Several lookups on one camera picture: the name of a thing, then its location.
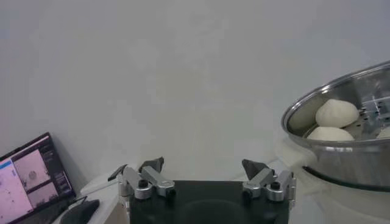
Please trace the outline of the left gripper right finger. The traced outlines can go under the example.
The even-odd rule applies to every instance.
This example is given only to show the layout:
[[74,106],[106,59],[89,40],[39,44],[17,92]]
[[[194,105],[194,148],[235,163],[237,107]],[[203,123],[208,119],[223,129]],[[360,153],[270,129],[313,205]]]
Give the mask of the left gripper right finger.
[[243,182],[243,197],[246,201],[260,198],[262,193],[270,201],[295,201],[296,178],[293,172],[283,170],[279,174],[264,163],[243,159],[241,164],[248,180]]

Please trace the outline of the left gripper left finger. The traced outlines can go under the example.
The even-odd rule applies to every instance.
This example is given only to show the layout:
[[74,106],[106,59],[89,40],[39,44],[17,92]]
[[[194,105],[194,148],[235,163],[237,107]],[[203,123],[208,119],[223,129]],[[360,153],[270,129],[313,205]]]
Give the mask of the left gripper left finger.
[[175,182],[161,174],[164,162],[164,157],[159,157],[144,161],[138,170],[128,165],[120,168],[118,174],[119,196],[133,196],[137,200],[147,200],[151,198],[153,190],[164,198],[175,196]]

